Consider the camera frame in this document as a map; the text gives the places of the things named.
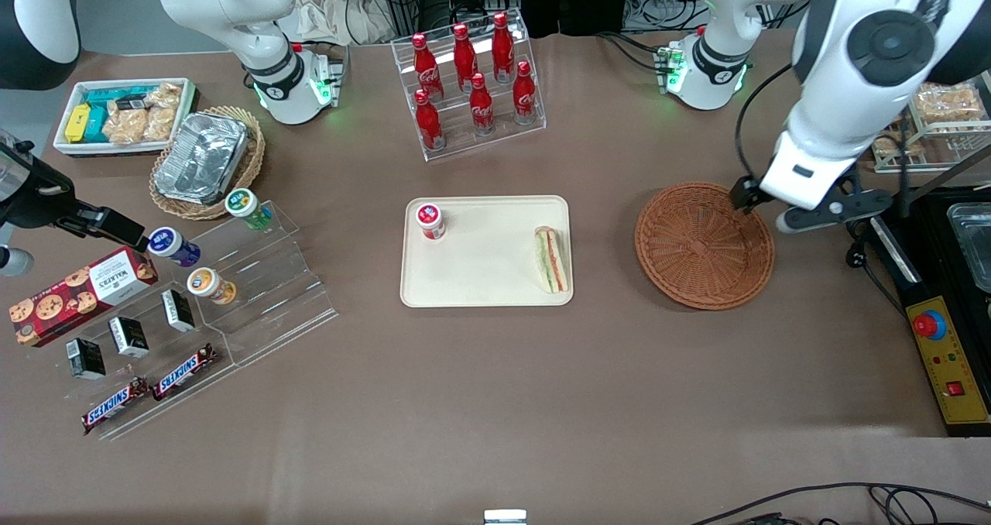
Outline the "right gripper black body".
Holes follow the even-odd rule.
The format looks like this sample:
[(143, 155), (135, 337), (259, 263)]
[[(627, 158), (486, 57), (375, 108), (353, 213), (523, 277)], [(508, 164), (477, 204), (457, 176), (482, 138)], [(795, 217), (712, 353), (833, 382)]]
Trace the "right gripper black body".
[(77, 208), (71, 179), (50, 167), (35, 168), (27, 182), (14, 193), (14, 226), (40, 228), (53, 224)]

